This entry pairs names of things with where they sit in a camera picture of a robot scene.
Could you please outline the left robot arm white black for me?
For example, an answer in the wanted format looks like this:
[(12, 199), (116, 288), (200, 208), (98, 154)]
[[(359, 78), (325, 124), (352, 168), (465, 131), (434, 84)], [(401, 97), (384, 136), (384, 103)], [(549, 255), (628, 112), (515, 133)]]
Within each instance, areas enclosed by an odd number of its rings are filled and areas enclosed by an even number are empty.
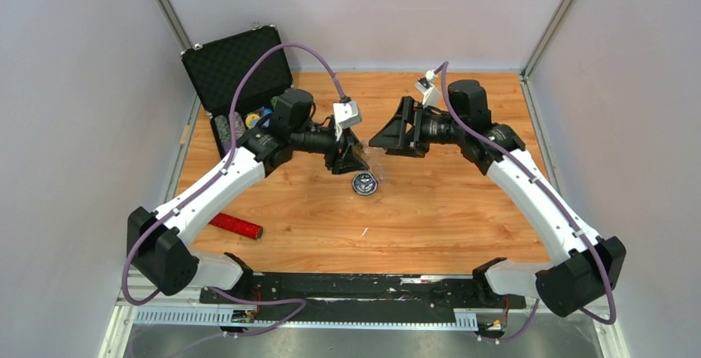
[(355, 150), (360, 141), (351, 130), (362, 120), (357, 102), (343, 98), (334, 103), (327, 126), (311, 120), (314, 108), (309, 92), (287, 89), (273, 111), (245, 131), (195, 184), (153, 211), (136, 208), (127, 218), (126, 266), (136, 267), (166, 296), (189, 285), (213, 286), (232, 302), (245, 302), (253, 280), (241, 262), (229, 255), (196, 254), (189, 247), (222, 209), (296, 151), (323, 155), (332, 174), (368, 168)]

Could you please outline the clear pill bottle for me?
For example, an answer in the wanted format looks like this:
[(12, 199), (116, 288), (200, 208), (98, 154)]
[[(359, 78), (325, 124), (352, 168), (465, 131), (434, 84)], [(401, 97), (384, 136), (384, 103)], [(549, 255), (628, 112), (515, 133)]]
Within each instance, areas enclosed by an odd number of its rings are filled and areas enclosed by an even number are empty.
[(363, 160), (369, 167), (376, 166), (379, 163), (384, 150), (380, 148), (370, 147), (365, 143), (359, 143), (353, 148), (354, 154)]

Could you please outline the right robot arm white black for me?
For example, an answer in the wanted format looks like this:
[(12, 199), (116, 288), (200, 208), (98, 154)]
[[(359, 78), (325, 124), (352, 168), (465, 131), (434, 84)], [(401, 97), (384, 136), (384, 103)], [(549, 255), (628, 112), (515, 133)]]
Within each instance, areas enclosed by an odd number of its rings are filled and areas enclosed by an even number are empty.
[(549, 260), (545, 264), (493, 259), (473, 271), (477, 303), (493, 306), (504, 295), (541, 300), (566, 317), (605, 297), (609, 321), (616, 317), (613, 291), (626, 248), (604, 239), (579, 217), (538, 169), (524, 141), (494, 122), (486, 90), (473, 79), (447, 86), (447, 110), (405, 96), (370, 146), (389, 155), (422, 158), (432, 144), (455, 144), (460, 153), (499, 186), (536, 230)]

